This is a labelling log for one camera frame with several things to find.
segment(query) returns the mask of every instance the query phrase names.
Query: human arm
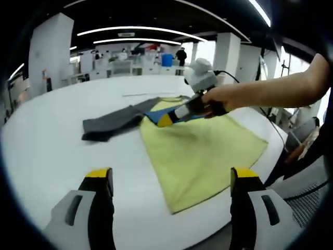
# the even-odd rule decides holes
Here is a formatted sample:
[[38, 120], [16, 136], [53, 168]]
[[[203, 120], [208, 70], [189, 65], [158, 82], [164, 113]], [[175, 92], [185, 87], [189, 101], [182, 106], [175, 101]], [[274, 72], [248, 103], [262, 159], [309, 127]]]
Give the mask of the human arm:
[[227, 111], [248, 106], [302, 107], [319, 100], [329, 88], [330, 67], [316, 54], [302, 73], [266, 81], [226, 84], [211, 89], [202, 101], [218, 101]]

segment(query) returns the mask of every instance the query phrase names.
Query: desk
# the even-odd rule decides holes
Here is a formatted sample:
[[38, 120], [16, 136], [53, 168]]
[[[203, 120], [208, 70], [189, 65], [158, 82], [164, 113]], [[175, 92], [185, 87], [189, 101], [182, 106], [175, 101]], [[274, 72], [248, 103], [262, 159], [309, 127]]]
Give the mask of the desk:
[[[123, 97], [128, 91], [138, 95]], [[107, 143], [81, 141], [82, 120], [160, 96], [193, 94], [178, 76], [100, 79], [64, 87], [24, 103], [2, 130], [8, 177], [27, 216], [43, 229], [51, 209], [96, 168], [113, 168], [113, 236], [118, 250], [180, 250], [230, 221], [230, 190], [171, 215], [139, 130]], [[230, 115], [269, 144], [252, 169], [267, 179], [283, 149], [270, 122], [251, 108]], [[286, 134], [280, 130], [285, 139]]]

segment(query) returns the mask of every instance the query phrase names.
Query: white pillar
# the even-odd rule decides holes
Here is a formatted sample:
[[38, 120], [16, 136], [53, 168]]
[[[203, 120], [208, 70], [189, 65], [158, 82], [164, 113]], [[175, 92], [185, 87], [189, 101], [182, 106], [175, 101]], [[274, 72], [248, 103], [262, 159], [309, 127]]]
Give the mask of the white pillar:
[[193, 43], [191, 63], [193, 63], [196, 60], [197, 50], [198, 50], [198, 43]]
[[46, 69], [53, 90], [64, 86], [74, 20], [59, 13], [34, 29], [29, 50], [29, 95], [31, 98], [46, 93], [42, 71]]
[[[232, 33], [217, 34], [213, 69], [225, 70], [235, 76], [240, 50], [240, 38]], [[224, 83], [234, 83], [234, 79], [225, 74]]]

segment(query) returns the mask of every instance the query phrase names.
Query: ceiling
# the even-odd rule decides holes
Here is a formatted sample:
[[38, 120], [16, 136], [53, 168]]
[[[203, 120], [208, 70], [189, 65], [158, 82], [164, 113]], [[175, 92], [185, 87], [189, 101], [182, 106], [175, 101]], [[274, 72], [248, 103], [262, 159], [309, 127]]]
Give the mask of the ceiling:
[[[76, 35], [87, 30], [115, 26], [149, 26], [189, 34], [207, 31], [234, 32], [243, 42], [249, 39], [255, 46], [267, 48], [273, 48], [271, 33], [281, 34], [315, 50], [318, 44], [311, 18], [315, 13], [314, 10], [319, 11], [320, 8], [317, 5], [306, 4], [309, 2], [306, 0], [257, 0], [272, 20], [271, 29], [248, 0], [188, 0], [187, 2], [184, 0], [137, 0], [133, 2], [85, 0], [64, 8], [73, 2], [73, 0], [31, 0], [23, 1], [20, 4], [9, 3], [7, 9], [12, 9], [11, 17], [0, 17], [1, 23], [10, 24], [3, 27], [3, 37], [5, 38], [3, 39], [5, 46], [3, 58], [6, 58], [1, 61], [0, 67], [3, 79], [8, 79], [8, 76], [22, 63], [28, 64], [29, 40], [33, 29], [59, 12], [74, 20], [72, 46], [77, 46], [77, 51], [94, 47], [94, 41], [118, 38], [119, 32], [135, 32], [136, 38], [173, 40], [180, 37], [173, 33], [148, 30], [116, 30], [83, 36]], [[204, 12], [191, 6], [191, 4], [217, 15], [220, 19], [233, 25], [239, 32], [236, 32], [223, 20], [208, 14], [207, 11]], [[203, 38], [215, 40], [216, 35]], [[299, 53], [301, 57], [304, 57], [297, 48], [290, 46], [289, 49], [294, 49], [294, 53]]]

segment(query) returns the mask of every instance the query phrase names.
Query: human hand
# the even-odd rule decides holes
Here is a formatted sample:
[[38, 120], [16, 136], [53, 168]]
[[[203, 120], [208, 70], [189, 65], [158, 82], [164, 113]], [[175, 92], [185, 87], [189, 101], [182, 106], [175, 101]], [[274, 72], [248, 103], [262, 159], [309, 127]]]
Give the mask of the human hand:
[[216, 114], [213, 112], [212, 104], [220, 105], [221, 109], [224, 108], [227, 112], [230, 112], [237, 108], [234, 102], [234, 95], [237, 90], [237, 85], [226, 84], [218, 87], [214, 87], [206, 94], [204, 94], [201, 99], [205, 104], [203, 114], [206, 115], [205, 118], [213, 118]]

